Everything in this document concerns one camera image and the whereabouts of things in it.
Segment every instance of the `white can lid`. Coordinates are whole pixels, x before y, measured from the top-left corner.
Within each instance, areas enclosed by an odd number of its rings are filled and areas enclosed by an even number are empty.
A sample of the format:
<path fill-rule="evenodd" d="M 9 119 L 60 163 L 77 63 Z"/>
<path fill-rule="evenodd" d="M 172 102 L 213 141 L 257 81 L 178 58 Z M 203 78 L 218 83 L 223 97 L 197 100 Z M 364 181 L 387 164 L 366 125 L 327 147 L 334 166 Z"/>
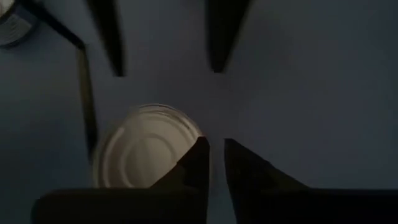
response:
<path fill-rule="evenodd" d="M 165 105 L 141 106 L 98 145 L 93 158 L 95 185 L 150 187 L 200 136 L 183 112 Z"/>

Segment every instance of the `gray background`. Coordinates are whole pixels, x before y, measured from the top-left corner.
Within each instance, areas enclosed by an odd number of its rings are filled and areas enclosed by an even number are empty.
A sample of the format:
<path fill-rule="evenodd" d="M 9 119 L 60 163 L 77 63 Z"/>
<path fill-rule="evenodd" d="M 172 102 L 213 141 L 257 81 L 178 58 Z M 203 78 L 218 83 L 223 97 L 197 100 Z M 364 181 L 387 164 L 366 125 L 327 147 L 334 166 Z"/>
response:
<path fill-rule="evenodd" d="M 207 134 L 209 223 L 234 223 L 223 138 L 311 187 L 396 189 L 397 4 L 254 1 L 225 75 L 210 72 L 204 0 L 120 0 L 126 78 L 114 78 L 83 1 L 46 7 L 87 44 L 99 128 L 165 103 Z M 0 222 L 28 223 L 52 189 L 89 187 L 75 49 L 39 27 L 0 51 Z"/>

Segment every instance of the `tin can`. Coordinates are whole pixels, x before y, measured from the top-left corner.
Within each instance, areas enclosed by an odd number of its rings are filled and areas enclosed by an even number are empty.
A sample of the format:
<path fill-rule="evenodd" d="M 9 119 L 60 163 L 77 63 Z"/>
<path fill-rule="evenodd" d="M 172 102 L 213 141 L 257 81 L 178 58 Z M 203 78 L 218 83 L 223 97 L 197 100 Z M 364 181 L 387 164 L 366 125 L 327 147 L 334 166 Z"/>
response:
<path fill-rule="evenodd" d="M 95 187 L 148 188 L 203 136 L 185 113 L 142 105 L 106 135 L 93 154 Z"/>
<path fill-rule="evenodd" d="M 18 0 L 0 0 L 0 48 L 15 47 L 26 40 L 39 24 L 38 18 Z"/>

